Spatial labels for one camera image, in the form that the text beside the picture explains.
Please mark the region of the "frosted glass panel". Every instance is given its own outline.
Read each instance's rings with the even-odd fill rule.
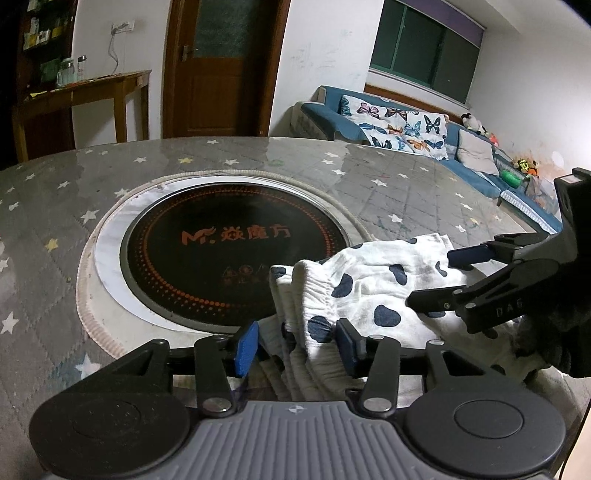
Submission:
[[[261,0],[201,0],[195,57],[245,57]]]

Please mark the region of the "door frame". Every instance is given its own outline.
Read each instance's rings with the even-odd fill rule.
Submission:
[[[186,2],[195,0],[172,0],[170,16],[168,19],[168,31],[166,35],[166,47],[164,50],[164,81],[162,92],[162,126],[163,138],[172,138],[174,133],[174,87],[176,83],[177,65],[181,59],[182,45],[179,42],[181,33],[181,13]],[[285,36],[285,26],[290,10],[291,0],[279,0],[277,16],[271,40],[271,50],[267,71],[265,72],[265,82],[262,94],[261,108],[259,111],[258,126],[256,134],[259,137],[266,137],[269,134],[269,125],[271,123],[271,110],[273,108],[273,99],[275,97],[275,86],[277,85],[277,72],[279,70],[279,60],[283,48],[283,38]]]

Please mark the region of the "yellow star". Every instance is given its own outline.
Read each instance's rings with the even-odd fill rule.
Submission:
[[[45,246],[45,248],[47,248],[47,251],[50,252],[52,250],[55,250],[57,247],[59,247],[59,245],[57,244],[57,238],[52,238],[47,242],[47,245]]]

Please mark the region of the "stuffed toy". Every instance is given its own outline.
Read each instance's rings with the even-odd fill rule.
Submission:
[[[527,158],[519,158],[513,163],[513,167],[520,170],[522,173],[538,176],[538,163],[535,160],[528,160]]]
[[[471,113],[465,113],[462,115],[462,123],[468,130],[475,131],[478,135],[486,135],[486,128],[482,126],[480,120],[478,120]]]
[[[484,135],[496,148],[499,148],[499,141],[493,132],[486,132]]]

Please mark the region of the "wooden console table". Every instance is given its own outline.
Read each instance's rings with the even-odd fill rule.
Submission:
[[[136,90],[141,91],[142,136],[144,140],[148,140],[150,138],[148,132],[148,88],[150,86],[151,71],[120,73],[74,83],[64,88],[42,93],[13,107],[12,127],[14,129],[18,162],[22,163],[29,160],[27,139],[25,137],[25,122],[27,120],[37,115],[99,100],[113,99],[117,143],[127,142],[125,98]]]

